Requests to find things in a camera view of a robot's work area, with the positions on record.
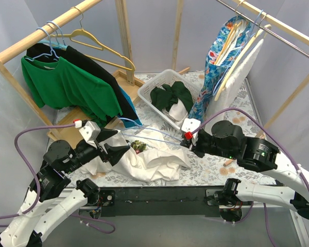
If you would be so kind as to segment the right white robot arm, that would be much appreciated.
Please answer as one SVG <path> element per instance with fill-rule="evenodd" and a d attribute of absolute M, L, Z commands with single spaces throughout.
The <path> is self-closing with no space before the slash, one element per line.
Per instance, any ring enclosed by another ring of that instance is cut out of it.
<path fill-rule="evenodd" d="M 298 173 L 291 160 L 269 141 L 247 137 L 240 126 L 221 120 L 212 127 L 210 134 L 201 129 L 196 142 L 185 138 L 181 145 L 198 157 L 210 154 L 232 158 L 240 167 L 272 177 L 282 184 L 268 186 L 227 179 L 223 190 L 210 196 L 210 201 L 225 206 L 248 201 L 268 203 L 293 210 L 309 220 L 309 172 Z"/>

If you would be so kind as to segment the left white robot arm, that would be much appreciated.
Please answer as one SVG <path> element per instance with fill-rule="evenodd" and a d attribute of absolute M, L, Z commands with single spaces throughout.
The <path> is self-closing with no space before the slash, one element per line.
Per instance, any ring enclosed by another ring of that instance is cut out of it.
<path fill-rule="evenodd" d="M 0 246 L 42 246 L 47 236 L 74 211 L 84 205 L 101 207 L 107 201 L 90 179 L 78 180 L 72 192 L 53 209 L 49 207 L 71 182 L 67 174 L 99 158 L 117 164 L 129 145 L 105 142 L 118 133 L 99 129 L 86 132 L 75 148 L 65 140 L 53 142 L 43 156 L 43 165 L 30 183 L 23 204 L 11 223 L 0 232 Z"/>

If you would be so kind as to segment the bright green t shirt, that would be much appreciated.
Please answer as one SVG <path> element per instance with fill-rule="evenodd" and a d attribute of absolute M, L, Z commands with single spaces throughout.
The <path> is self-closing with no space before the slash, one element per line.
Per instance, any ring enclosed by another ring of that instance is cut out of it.
<path fill-rule="evenodd" d="M 22 73 L 38 107 L 53 109 L 78 106 L 100 126 L 123 110 L 113 88 L 103 80 L 60 57 L 42 62 L 29 56 L 21 58 Z"/>

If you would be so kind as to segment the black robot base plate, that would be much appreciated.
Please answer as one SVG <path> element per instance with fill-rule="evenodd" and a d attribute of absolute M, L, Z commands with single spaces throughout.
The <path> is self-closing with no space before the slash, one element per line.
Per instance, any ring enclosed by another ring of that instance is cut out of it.
<path fill-rule="evenodd" d="M 219 217 L 219 206 L 206 198 L 223 190 L 218 186 L 103 187 L 100 201 L 84 210 L 101 206 L 101 217 L 184 216 Z"/>

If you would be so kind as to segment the green and white raglan shirt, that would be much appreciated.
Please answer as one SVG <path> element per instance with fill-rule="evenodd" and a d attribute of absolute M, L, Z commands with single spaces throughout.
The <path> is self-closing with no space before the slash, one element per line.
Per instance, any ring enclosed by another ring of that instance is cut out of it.
<path fill-rule="evenodd" d="M 190 91 L 182 81 L 155 87 L 150 92 L 150 99 L 152 105 L 159 111 L 165 110 L 175 122 L 184 120 L 194 104 Z"/>

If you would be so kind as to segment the white t shirt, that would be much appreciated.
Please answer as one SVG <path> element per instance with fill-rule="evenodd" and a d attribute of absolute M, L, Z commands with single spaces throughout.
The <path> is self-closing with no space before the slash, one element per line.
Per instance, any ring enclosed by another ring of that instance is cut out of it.
<path fill-rule="evenodd" d="M 81 173 L 97 175 L 100 172 L 115 171 L 142 182 L 160 179 L 176 181 L 180 178 L 181 168 L 191 168 L 186 151 L 182 148 L 171 149 L 165 143 L 123 136 L 119 131 L 108 139 L 107 144 L 113 147 L 125 146 L 128 141 L 131 143 L 140 141 L 145 146 L 145 150 L 137 152 L 136 147 L 131 147 L 114 166 L 108 162 L 104 163 L 99 157 L 96 157 L 80 168 Z"/>

